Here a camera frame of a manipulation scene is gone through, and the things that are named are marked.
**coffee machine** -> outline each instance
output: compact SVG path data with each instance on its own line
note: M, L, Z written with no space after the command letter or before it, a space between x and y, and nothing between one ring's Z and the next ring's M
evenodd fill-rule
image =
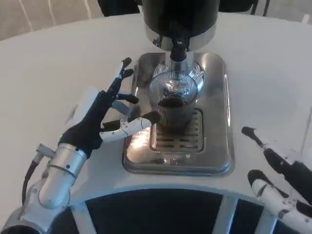
M135 66L133 113L152 110L151 81L167 71L183 71L197 83L193 117L180 133L154 125L125 139L123 165L133 173L204 175L234 166L228 77L216 54L196 53L214 37L219 0L143 0L146 35L164 53L146 53Z

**metal plate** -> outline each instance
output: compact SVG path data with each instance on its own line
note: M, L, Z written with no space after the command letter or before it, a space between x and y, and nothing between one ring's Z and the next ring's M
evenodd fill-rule
M192 176L212 176L232 171L234 147L225 64L215 54L194 54L194 58L205 72L203 92L195 105L202 118L202 141L198 139L202 146L198 143L190 147L189 143L179 144L176 140L173 147L157 146L154 129L148 128L125 139L123 165L126 170ZM164 53L147 53L135 66L131 91L140 100L142 114L152 111L148 88L155 68L164 60Z
M195 110L193 118L181 134L163 132L155 124L151 131L151 148L159 152L193 153L203 148L203 120L199 110Z

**white table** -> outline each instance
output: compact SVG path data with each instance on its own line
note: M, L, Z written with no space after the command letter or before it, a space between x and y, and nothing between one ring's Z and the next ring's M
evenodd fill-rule
M230 86L235 169L221 177L135 175L121 164L122 142L94 152L72 189L71 204L120 191L188 188L255 201L247 180L261 169L284 191L261 150L240 133L260 129L299 151L312 102L312 28L296 22L219 14L212 42L201 52L226 62ZM87 85L106 89L120 60L162 52L145 36L141 15L76 22L0 42L0 223L20 205L21 186L39 143L55 148L73 104ZM130 90L131 80L123 84ZM109 112L107 120L117 117ZM311 145L309 133L307 146ZM40 178L42 162L29 184Z

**black cable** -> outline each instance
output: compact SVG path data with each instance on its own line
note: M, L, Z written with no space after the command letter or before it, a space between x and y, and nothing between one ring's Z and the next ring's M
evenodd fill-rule
M23 188L22 188L22 191L21 191L21 203L22 205L24 205L24 202L26 200L26 192L27 192L27 185L28 185L28 181L30 180L32 174L34 173L36 167L38 166L38 163L36 163L35 161L32 161L28 170L27 170L27 173L25 175L25 179L24 179L24 182L23 182Z
M266 3L265 3L265 7L264 7L264 11L263 11L263 15L262 16L267 16L269 5L270 5L270 0L267 0Z

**silver robotic arm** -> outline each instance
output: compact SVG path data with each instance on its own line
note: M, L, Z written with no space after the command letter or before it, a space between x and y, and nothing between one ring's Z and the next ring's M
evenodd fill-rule
M25 176L23 206L10 215L1 234L49 233L55 218L68 206L70 189L91 152L98 149L103 141L125 138L159 121L159 114L150 112L132 121L116 120L102 124L108 109L116 109L114 103L118 99L138 103L137 97L118 93L122 80L133 73L132 69L125 70L130 62L130 58L122 61L107 92L99 92L96 88L86 90L67 121L67 130L55 151L43 145L38 147ZM26 194L27 182L44 156L51 160L41 180L32 185Z
M308 204L312 205L312 168L311 157L303 162L292 159L281 152L272 142L266 140L258 130L244 127L242 133L253 139L262 149L269 165L296 189ZM248 180L256 197L263 202L265 209L283 222L286 226L301 234L312 233L312 207L290 197L271 181L260 170L251 170Z

